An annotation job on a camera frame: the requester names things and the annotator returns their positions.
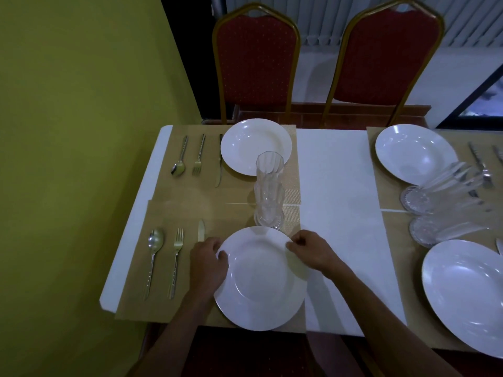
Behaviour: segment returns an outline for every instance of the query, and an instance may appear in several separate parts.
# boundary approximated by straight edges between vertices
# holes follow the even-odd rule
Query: red upholstery
[[[296,43],[295,31],[271,17],[240,15],[217,32],[226,102],[286,104]]]
[[[385,9],[360,20],[349,36],[334,98],[399,104],[440,33],[436,19],[419,10]]]

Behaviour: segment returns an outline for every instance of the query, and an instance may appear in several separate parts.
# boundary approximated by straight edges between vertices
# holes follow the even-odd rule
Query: white plate
[[[299,310],[307,291],[307,268],[286,249],[288,241],[278,230],[255,226],[235,232],[222,244],[229,270],[215,300],[231,322],[267,331]]]
[[[421,185],[458,161],[456,151],[437,133],[412,124],[387,127],[376,140],[384,167],[399,179]]]
[[[292,153],[292,139],[278,123],[247,119],[229,128],[220,150],[224,161],[236,172],[256,176],[256,158],[261,153],[278,152],[286,164]]]
[[[431,307],[461,341],[503,358],[503,257],[453,239],[424,258],[423,287]]]

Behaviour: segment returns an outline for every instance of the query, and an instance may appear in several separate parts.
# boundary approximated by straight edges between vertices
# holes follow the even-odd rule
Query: placemat
[[[375,141],[384,128],[367,127],[367,135],[370,145],[372,164],[374,167],[374,177],[377,184],[377,193],[381,209],[404,210],[400,203],[400,193],[410,184],[399,180],[381,164],[375,151]],[[503,165],[494,154],[492,145],[498,145],[503,150],[503,134],[498,132],[473,132],[473,131],[447,131],[436,130],[454,148],[459,161],[466,161],[470,165],[475,165],[475,159],[470,152],[468,142],[472,141],[488,169],[493,174],[494,189],[488,190],[478,188],[477,191],[481,199],[492,203],[503,212]]]
[[[428,249],[416,243],[408,230],[409,223],[416,216],[394,212],[382,212],[382,215],[407,326],[432,348],[473,351],[442,324],[424,294],[421,267]],[[503,238],[503,228],[481,230],[460,237],[495,252],[496,238]]]
[[[214,200],[206,200],[203,203],[186,200],[182,202],[150,201],[115,317],[168,323],[189,288],[190,250],[197,242],[199,220],[204,221],[206,237],[225,239],[242,228],[255,226],[254,209],[254,205],[220,203]],[[285,224],[282,231],[291,237],[300,229],[299,207],[284,206],[283,212]],[[151,230],[156,227],[163,229],[165,242],[156,254],[149,297],[144,300],[151,260],[147,240]],[[167,294],[173,275],[173,243],[177,228],[184,229],[185,238],[184,247],[179,253],[176,294],[174,299],[170,300]],[[215,303],[213,303],[206,325],[235,327]],[[305,332],[304,305],[288,323],[276,330]]]
[[[255,203],[254,184],[256,177],[245,176],[232,170],[222,161],[222,180],[218,188],[215,182],[218,175],[220,151],[219,135],[224,134],[231,126],[173,126],[167,144],[159,177],[155,186],[156,201],[171,201],[182,195],[185,199],[233,203]],[[297,157],[297,128],[295,125],[283,125],[292,139],[292,154],[285,164],[282,183],[285,188],[285,204],[300,204],[299,162]],[[206,134],[201,156],[201,173],[192,176],[192,167],[197,159],[201,137]],[[178,176],[171,175],[173,164],[178,161],[185,135],[189,136],[184,156],[185,172]]]

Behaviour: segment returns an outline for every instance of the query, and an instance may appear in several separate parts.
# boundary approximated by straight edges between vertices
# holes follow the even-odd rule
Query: chair backrest
[[[413,9],[394,9],[403,4]],[[323,120],[335,98],[395,106],[390,125],[443,35],[442,17],[417,0],[392,0],[357,14],[343,34]]]
[[[266,15],[245,15],[254,9]],[[266,5],[250,3],[220,18],[213,30],[213,54],[222,122],[226,123],[226,101],[285,105],[290,113],[299,51],[297,26]]]

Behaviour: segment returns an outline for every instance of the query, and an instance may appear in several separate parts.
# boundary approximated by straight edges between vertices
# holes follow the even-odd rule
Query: drinking glass
[[[431,215],[420,215],[409,225],[412,238],[424,247],[500,225],[494,208],[480,198],[466,196],[449,209]]]
[[[285,189],[281,184],[281,175],[285,163],[276,152],[264,152],[256,160],[255,223],[280,229],[285,221],[283,202]]]
[[[423,185],[407,187],[400,195],[400,202],[414,214],[432,214],[448,209],[468,195],[476,196],[475,190],[482,182],[482,173],[478,169],[456,162]]]

